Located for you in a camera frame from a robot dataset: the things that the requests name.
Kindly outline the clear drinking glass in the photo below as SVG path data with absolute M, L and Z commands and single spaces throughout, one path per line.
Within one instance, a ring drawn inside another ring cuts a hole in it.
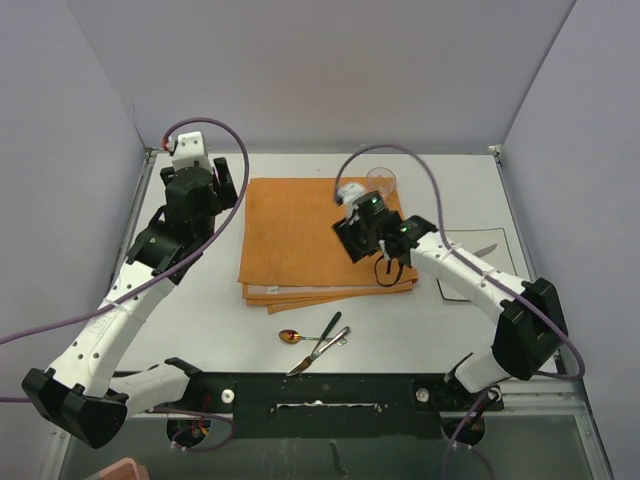
M 396 175 L 386 167 L 375 167 L 366 176 L 367 190 L 375 192 L 387 202 L 396 190 Z

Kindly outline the orange cloth napkin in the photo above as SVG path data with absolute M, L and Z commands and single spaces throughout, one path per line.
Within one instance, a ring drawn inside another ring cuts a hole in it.
M 344 218 L 332 178 L 254 178 L 245 197 L 238 282 L 250 306 L 270 314 L 355 296 L 412 290 L 416 270 L 387 274 L 378 255 L 354 264 L 332 230 Z

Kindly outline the silver table knife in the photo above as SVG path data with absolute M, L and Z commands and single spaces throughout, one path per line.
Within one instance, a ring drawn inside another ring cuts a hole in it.
M 474 252 L 474 255 L 475 255 L 475 256 L 477 256 L 477 257 L 482 258 L 482 257 L 484 257 L 484 256 L 489 255 L 489 254 L 490 254 L 490 253 L 492 253 L 493 251 L 495 251 L 495 250 L 496 250 L 496 248 L 497 248 L 497 244 L 496 244 L 496 243 L 494 243 L 494 244 L 491 244 L 491 245 L 485 246 L 485 247 L 483 247 L 483 248 L 481 248 L 481 249 L 479 249 L 479 250 L 475 251 L 475 252 Z

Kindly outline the gold fork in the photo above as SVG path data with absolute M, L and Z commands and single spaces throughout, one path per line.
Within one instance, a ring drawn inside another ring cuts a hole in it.
M 346 339 L 346 337 L 350 333 L 351 333 L 351 328 L 349 326 L 345 326 L 343 329 L 341 329 L 338 332 L 338 334 L 335 337 L 338 337 L 338 338 L 344 337 Z M 317 360 L 328 349 L 330 349 L 331 347 L 333 347 L 335 345 L 337 345 L 337 344 L 331 343 L 331 344 L 328 344 L 328 345 L 325 345 L 325 346 L 320 346 L 320 347 L 314 349 L 310 355 L 308 355 L 303 360 L 301 360 L 295 367 L 293 367 L 291 370 L 289 370 L 286 373 L 286 375 L 288 377 L 292 377 L 292 376 L 296 376 L 296 375 L 302 374 L 304 371 L 306 371 L 314 363 L 315 360 Z

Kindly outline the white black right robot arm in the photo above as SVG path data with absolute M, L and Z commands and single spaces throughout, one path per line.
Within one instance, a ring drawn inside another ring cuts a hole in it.
M 566 330 L 555 287 L 528 282 L 492 267 L 450 242 L 424 218 L 390 210 L 377 192 L 359 183 L 340 188 L 335 199 L 344 219 L 333 225 L 351 261 L 380 255 L 436 278 L 483 311 L 495 324 L 491 346 L 468 354 L 449 372 L 446 400 L 469 407 L 481 390 L 513 377 L 530 379 L 559 349 Z

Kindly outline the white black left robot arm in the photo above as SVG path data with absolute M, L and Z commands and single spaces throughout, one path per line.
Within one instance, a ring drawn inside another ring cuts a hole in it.
M 101 314 L 46 369 L 30 369 L 21 387 L 47 421 L 92 448 L 108 444 L 133 415 L 163 404 L 182 411 L 203 398 L 202 372 L 179 358 L 124 377 L 114 375 L 155 308 L 191 267 L 189 255 L 218 234 L 215 217 L 238 195 L 225 158 L 161 170 L 164 205 L 136 237 Z

